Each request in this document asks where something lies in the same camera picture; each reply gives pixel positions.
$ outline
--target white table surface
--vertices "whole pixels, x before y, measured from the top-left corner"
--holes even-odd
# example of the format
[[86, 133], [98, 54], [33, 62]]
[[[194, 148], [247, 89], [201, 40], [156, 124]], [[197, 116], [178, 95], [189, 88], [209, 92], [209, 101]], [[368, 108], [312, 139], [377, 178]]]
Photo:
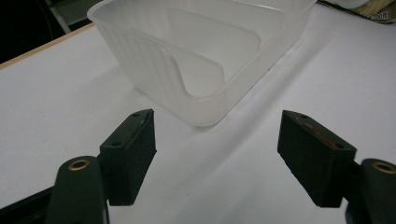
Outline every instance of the white table surface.
[[53, 185], [59, 166], [153, 108], [157, 149], [111, 223], [345, 223], [317, 208], [276, 152], [283, 109], [396, 163], [396, 26], [315, 5], [301, 39], [217, 125], [191, 126], [133, 87], [95, 27], [0, 70], [0, 207]]

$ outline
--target translucent plastic container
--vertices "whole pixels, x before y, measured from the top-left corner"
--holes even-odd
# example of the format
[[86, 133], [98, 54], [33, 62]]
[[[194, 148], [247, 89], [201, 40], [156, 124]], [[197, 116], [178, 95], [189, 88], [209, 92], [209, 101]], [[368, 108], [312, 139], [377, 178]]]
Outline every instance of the translucent plastic container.
[[134, 86], [219, 122], [297, 41], [316, 0], [108, 0], [88, 11]]

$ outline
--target white surface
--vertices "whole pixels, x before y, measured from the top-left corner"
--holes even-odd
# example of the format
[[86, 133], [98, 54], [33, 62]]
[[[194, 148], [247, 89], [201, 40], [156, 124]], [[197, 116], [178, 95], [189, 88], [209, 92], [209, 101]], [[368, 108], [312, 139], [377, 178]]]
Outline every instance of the white surface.
[[0, 71], [0, 207], [51, 185], [131, 113], [155, 110], [158, 153], [118, 223], [345, 223], [316, 208], [276, 152], [282, 109], [396, 163], [394, 25], [316, 5], [302, 38], [216, 126], [196, 128], [137, 91], [96, 28]]
[[111, 0], [88, 11], [134, 86], [219, 122], [303, 32], [316, 0]]

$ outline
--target brass insert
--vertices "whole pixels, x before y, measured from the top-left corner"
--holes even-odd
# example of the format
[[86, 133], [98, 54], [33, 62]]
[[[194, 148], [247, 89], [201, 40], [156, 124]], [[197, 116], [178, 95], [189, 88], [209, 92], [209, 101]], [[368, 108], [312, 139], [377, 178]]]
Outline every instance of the brass insert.
[[90, 161], [87, 160], [78, 160], [78, 161], [73, 161], [72, 163], [70, 163], [69, 165], [69, 170], [71, 171], [79, 171], [82, 169], [85, 169], [87, 166], [90, 165]]
[[386, 173], [389, 175], [396, 175], [396, 168], [391, 164], [377, 161], [377, 162], [373, 163], [373, 167], [383, 173]]

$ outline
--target plastic container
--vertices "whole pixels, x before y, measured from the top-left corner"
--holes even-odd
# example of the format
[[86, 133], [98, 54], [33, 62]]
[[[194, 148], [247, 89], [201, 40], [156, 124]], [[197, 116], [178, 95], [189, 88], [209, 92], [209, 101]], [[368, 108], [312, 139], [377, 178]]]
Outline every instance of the plastic container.
[[109, 0], [88, 11], [134, 86], [219, 122], [297, 41], [316, 0]]

